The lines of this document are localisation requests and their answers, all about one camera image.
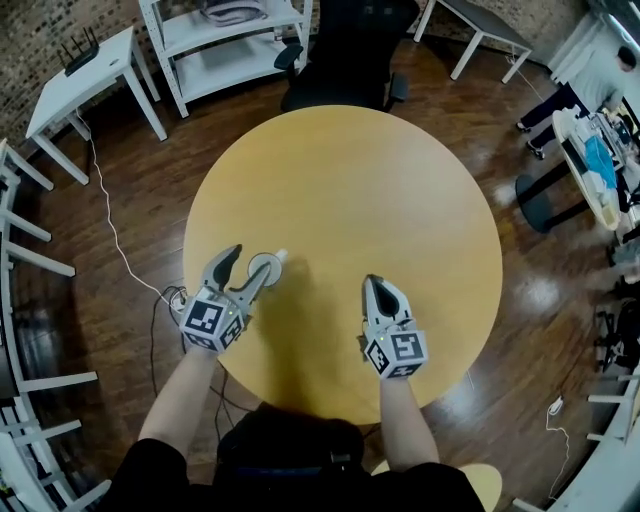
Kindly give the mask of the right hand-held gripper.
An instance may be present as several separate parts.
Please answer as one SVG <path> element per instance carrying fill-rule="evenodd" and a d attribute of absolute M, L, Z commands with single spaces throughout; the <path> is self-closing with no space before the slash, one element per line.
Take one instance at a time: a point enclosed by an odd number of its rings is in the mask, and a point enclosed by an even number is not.
<path fill-rule="evenodd" d="M 362 303 L 365 319 L 358 340 L 363 360 L 381 380 L 408 379 L 429 355 L 426 333 L 410 318 L 406 295 L 381 276 L 368 274 L 362 283 Z"/>

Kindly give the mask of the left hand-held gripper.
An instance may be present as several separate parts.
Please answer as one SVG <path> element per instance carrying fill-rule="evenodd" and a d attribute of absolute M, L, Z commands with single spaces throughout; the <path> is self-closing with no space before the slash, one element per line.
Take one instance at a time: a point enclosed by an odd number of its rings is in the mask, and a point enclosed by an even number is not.
<path fill-rule="evenodd" d="M 223 354 L 246 330 L 250 315 L 240 307 L 250 307 L 265 287 L 271 273 L 271 263 L 254 259 L 248 268 L 248 279 L 240 288 L 229 288 L 235 262 L 243 246 L 233 245 L 217 254 L 204 268 L 202 287 L 190 296 L 183 310 L 179 330 L 194 346 Z"/>

